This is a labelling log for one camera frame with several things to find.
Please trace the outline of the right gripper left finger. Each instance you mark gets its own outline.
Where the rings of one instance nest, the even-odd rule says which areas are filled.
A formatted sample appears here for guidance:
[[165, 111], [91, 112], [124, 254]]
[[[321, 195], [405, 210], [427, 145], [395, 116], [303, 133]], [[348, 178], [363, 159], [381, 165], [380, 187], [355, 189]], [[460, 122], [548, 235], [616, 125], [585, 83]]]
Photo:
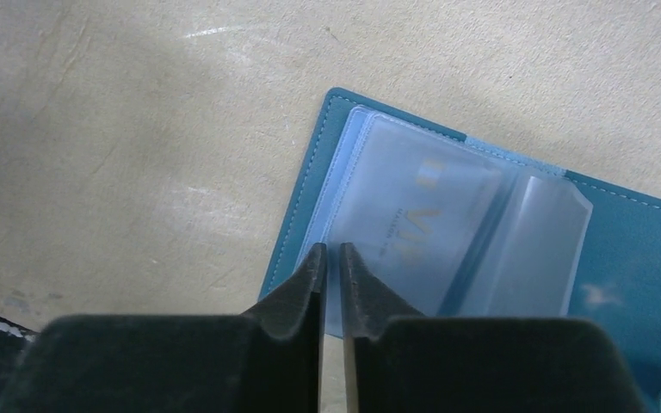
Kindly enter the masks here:
[[0, 412], [316, 412], [327, 250], [239, 314], [73, 315], [19, 358]]

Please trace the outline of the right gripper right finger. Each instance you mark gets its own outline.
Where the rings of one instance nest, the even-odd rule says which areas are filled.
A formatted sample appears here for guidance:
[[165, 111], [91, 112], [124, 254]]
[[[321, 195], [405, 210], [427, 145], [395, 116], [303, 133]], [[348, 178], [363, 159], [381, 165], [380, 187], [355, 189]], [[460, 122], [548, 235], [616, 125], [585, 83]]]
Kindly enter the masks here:
[[597, 325], [561, 317], [427, 317], [339, 250], [351, 412], [643, 412]]

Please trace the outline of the blue card holder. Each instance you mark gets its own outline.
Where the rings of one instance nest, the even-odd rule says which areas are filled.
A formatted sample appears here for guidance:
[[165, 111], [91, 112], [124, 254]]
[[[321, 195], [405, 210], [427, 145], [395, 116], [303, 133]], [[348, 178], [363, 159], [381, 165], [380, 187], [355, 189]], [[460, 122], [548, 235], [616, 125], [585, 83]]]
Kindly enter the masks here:
[[328, 91], [294, 184], [261, 295], [285, 281], [309, 246], [314, 211], [333, 164], [349, 161], [345, 132], [385, 114], [504, 165], [531, 167], [571, 183], [593, 204], [568, 311], [602, 326], [622, 350], [646, 410], [661, 412], [661, 199], [597, 180], [425, 120], [342, 88]]

